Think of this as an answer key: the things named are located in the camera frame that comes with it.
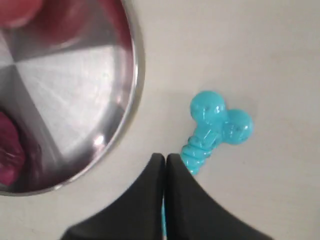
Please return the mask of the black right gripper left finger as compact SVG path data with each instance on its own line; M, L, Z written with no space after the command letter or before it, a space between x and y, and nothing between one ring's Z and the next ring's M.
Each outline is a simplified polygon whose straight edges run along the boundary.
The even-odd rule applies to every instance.
M68 228L63 240L161 240L165 158L154 153L136 181L112 204Z

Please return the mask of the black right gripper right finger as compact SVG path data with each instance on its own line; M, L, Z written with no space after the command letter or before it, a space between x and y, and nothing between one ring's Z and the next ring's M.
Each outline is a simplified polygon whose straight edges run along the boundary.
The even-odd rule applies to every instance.
M198 184L179 154L166 159L165 218L169 240L269 240L225 210Z

